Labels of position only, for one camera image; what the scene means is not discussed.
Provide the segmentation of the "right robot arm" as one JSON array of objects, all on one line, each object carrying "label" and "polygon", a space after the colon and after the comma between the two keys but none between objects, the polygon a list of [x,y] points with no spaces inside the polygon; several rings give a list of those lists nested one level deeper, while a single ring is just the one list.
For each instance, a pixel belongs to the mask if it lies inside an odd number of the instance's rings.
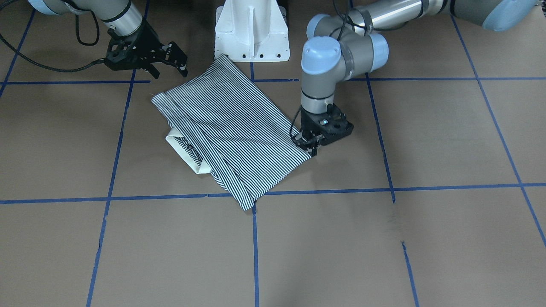
[{"label": "right robot arm", "polygon": [[90,12],[101,20],[110,41],[100,62],[113,71],[144,70],[159,78],[154,64],[162,63],[176,68],[183,77],[188,74],[187,55],[173,41],[161,43],[131,0],[30,0],[29,4],[45,15],[71,12],[79,16]]}]

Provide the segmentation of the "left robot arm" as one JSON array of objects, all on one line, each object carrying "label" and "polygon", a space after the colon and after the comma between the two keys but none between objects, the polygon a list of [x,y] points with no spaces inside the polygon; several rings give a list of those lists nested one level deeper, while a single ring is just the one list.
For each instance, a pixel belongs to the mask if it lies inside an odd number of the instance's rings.
[{"label": "left robot arm", "polygon": [[302,50],[301,128],[290,138],[315,156],[320,146],[351,134],[353,124],[334,102],[336,85],[386,64],[389,46],[382,32],[441,13],[503,32],[535,5],[535,0],[379,0],[345,14],[314,16]]}]

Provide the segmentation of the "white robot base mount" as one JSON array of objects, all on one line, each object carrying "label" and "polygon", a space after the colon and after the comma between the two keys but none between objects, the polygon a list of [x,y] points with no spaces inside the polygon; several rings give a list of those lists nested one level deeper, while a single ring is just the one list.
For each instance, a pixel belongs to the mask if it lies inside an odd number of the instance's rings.
[{"label": "white robot base mount", "polygon": [[286,0],[226,0],[216,9],[214,57],[233,62],[290,59]]}]

